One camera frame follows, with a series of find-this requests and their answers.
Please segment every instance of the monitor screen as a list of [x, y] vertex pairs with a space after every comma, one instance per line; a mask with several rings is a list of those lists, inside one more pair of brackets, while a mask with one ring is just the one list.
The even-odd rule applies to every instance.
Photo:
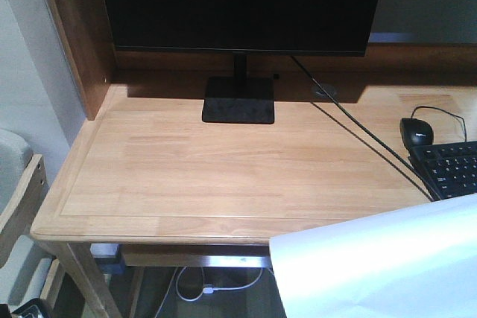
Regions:
[[363, 55], [377, 0], [105, 0], [118, 50]]

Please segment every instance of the chair cushion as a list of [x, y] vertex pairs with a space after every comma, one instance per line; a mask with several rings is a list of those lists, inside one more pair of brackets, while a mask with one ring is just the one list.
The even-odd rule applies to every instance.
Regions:
[[[32, 156], [32, 149], [21, 136], [0, 129], [0, 214]], [[0, 269], [0, 303], [7, 303], [13, 311], [37, 298], [50, 264], [50, 255], [27, 236], [20, 236], [7, 263]]]
[[21, 136], [0, 129], [0, 214], [32, 156], [32, 149]]

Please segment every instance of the monitor stand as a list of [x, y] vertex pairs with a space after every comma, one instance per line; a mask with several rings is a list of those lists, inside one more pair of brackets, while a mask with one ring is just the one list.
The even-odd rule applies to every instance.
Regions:
[[233, 77], [211, 77], [203, 102], [202, 121], [272, 124], [275, 122], [271, 78], [247, 78], [247, 55], [233, 55]]

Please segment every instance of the desk leg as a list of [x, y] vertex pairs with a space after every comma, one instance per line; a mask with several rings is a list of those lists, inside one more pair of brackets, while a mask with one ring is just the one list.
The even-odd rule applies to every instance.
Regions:
[[89, 244], [45, 241], [38, 244], [57, 256], [97, 318], [121, 317], [104, 276], [89, 251]]

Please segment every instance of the chair armrest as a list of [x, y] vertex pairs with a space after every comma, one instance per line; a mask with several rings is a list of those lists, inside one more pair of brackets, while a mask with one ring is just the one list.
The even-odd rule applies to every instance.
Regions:
[[28, 228], [42, 203], [46, 185], [43, 157], [34, 154], [0, 215], [0, 267], [3, 267], [18, 237]]

